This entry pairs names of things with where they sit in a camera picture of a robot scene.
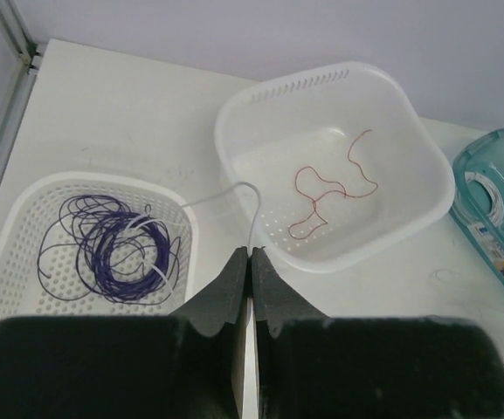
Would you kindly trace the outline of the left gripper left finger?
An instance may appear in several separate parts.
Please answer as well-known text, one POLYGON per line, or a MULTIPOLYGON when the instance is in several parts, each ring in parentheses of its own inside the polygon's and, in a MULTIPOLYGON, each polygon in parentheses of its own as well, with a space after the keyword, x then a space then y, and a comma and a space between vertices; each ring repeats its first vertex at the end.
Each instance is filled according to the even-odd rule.
POLYGON ((0 321, 0 418, 236 418, 248 254, 168 315, 0 321))

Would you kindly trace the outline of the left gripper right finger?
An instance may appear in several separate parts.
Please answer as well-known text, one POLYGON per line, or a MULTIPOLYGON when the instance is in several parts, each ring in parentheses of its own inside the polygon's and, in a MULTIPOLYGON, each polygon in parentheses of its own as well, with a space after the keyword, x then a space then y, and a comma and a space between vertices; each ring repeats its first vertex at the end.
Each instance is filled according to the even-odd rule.
POLYGON ((260 248, 251 287, 262 418, 504 418, 504 367, 466 319, 336 318, 260 248))

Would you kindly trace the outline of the white perforated flat basket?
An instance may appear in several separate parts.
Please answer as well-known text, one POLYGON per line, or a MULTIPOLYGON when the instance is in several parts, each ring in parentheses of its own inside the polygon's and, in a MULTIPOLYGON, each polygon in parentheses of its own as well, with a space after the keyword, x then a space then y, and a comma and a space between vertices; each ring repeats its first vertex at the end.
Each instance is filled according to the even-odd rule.
POLYGON ((161 315, 190 298, 197 220, 175 192, 65 172, 32 184, 0 235, 0 321, 161 315))

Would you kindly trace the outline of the white deep plastic basket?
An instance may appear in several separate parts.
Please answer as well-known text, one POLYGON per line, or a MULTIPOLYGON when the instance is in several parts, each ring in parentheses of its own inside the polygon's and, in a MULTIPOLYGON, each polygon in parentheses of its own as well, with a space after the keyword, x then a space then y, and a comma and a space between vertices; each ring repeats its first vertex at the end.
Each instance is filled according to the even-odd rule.
POLYGON ((452 206, 450 163, 404 89, 373 65, 248 87, 222 106, 214 137, 238 226, 302 271, 345 269, 452 206))

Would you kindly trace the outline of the teal transparent plastic bin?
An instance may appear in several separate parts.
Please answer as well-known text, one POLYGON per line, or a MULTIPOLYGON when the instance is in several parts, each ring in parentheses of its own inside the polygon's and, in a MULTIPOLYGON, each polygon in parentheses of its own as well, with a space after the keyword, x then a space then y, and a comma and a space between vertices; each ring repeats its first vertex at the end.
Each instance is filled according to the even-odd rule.
POLYGON ((504 128, 467 145, 452 164, 452 218, 504 286, 504 128))

